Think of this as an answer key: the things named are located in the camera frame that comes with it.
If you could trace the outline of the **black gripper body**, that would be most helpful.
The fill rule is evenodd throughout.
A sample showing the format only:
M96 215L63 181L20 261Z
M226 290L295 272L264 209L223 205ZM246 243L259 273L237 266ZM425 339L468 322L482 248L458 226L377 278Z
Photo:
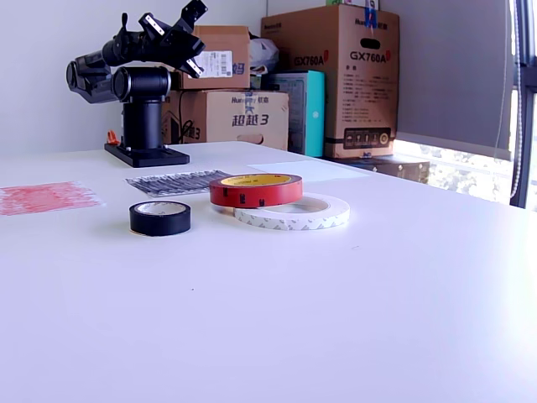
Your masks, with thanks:
M170 29L159 42L157 61L178 70L190 58L196 58L206 45L200 38L180 29Z

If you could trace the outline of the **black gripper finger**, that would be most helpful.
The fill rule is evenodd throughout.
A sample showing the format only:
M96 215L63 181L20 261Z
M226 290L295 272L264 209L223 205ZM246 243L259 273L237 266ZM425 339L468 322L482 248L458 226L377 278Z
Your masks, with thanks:
M198 66L194 58L190 58L183 64L183 72L190 78L199 79L203 75L204 70Z
M150 39L162 39L166 35L164 25L155 19L152 13L145 13L138 22Z

